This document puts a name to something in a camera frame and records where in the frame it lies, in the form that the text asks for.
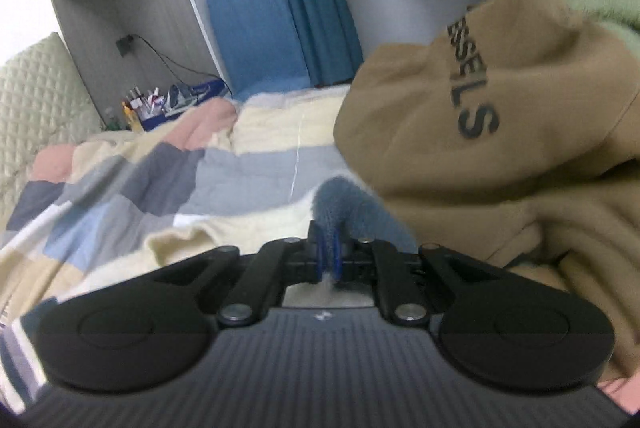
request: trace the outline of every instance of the yellow bottle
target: yellow bottle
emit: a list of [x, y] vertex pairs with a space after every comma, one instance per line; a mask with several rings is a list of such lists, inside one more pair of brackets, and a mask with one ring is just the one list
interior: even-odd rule
[[122, 110], [124, 112], [124, 118], [127, 120], [127, 124], [129, 125], [129, 128], [132, 132], [145, 131], [145, 129], [142, 128], [142, 125], [140, 124], [138, 115], [133, 110], [131, 110], [124, 101], [122, 102]]

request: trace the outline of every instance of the plaid blanket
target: plaid blanket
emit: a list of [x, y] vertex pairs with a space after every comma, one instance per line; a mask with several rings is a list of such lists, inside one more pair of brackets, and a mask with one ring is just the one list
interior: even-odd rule
[[147, 134], [43, 150], [0, 250], [0, 392], [19, 413], [46, 385], [31, 345], [61, 300], [215, 246], [306, 236], [312, 199], [348, 173], [333, 127], [348, 87], [215, 98]]

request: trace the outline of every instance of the black circular joint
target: black circular joint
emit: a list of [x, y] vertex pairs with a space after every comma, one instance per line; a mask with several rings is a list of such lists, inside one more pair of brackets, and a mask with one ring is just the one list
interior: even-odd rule
[[209, 346], [209, 324], [183, 289], [145, 282], [55, 307], [35, 348], [48, 378], [89, 392], [123, 393], [167, 382]]
[[473, 378], [535, 393], [594, 383], [614, 343], [597, 307], [517, 278], [470, 286], [445, 313], [439, 336]]

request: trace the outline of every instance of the black cable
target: black cable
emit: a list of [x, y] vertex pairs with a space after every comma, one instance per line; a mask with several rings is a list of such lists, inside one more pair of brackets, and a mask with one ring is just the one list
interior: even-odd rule
[[169, 69], [169, 72], [171, 72], [171, 74], [173, 74], [173, 75], [174, 75], [175, 79], [176, 79], [176, 80], [178, 80], [179, 82], [181, 82], [182, 84], [189, 86], [188, 84], [186, 84], [184, 81], [182, 81], [182, 80], [180, 79], [180, 77], [178, 76], [178, 74], [176, 74], [176, 73], [174, 72], [174, 70], [169, 66], [169, 64], [165, 61], [165, 58], [166, 58], [167, 60], [169, 60], [172, 64], [176, 65], [177, 67], [180, 67], [180, 68], [182, 68], [182, 69], [185, 69], [185, 70], [187, 70], [187, 71], [189, 71], [189, 72], [194, 72], [194, 74], [202, 74], [203, 76], [211, 76], [211, 77], [213, 77], [213, 78], [217, 78], [217, 79], [219, 79], [221, 82], [223, 82], [223, 83], [225, 84], [226, 90], [228, 90], [228, 91], [229, 91], [229, 94], [231, 95], [231, 97], [233, 97], [233, 96], [234, 96], [233, 92], [231, 91], [231, 87], [229, 87], [229, 85], [227, 84], [227, 82], [226, 82], [225, 80], [223, 80], [222, 78], [220, 78], [220, 76], [218, 76], [218, 75], [216, 75], [216, 74], [212, 74], [211, 72], [197, 71], [197, 70], [195, 70], [195, 69], [191, 69], [190, 67], [187, 67], [187, 66], [181, 65], [180, 63], [178, 63], [178, 62], [177, 62], [177, 61], [175, 61], [174, 59], [170, 58], [170, 57], [169, 57], [169, 56], [167, 56], [166, 54], [161, 53], [161, 52], [159, 52], [158, 50], [156, 50], [156, 48], [155, 48], [155, 47], [153, 47], [153, 46], [151, 45], [151, 43], [149, 43], [149, 42], [148, 42], [148, 40], [146, 40], [146, 38], [145, 38], [145, 37], [142, 37], [142, 36], [140, 36], [139, 34], [132, 34], [132, 35], [130, 35], [130, 36], [131, 36], [132, 38], [138, 38], [138, 39], [142, 40], [142, 41], [146, 44], [146, 46], [147, 46], [147, 47], [149, 47], [149, 48], [150, 48], [150, 49], [151, 49], [151, 50], [156, 54], [156, 56], [158, 56], [158, 58], [160, 58], [160, 61], [161, 61], [162, 63], [164, 63], [164, 66], [165, 66], [167, 69]]

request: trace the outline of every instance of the white thread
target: white thread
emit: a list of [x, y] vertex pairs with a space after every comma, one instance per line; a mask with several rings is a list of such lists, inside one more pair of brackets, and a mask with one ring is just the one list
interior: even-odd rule
[[296, 165], [293, 169], [293, 180], [291, 181], [291, 189], [289, 190], [289, 202], [291, 202], [291, 198], [293, 197], [293, 188], [296, 185], [296, 178], [298, 177], [298, 163], [300, 162], [300, 135], [302, 133], [302, 122], [305, 119], [305, 113], [302, 113], [302, 117], [300, 118], [300, 124], [298, 125], [298, 147], [296, 148]]

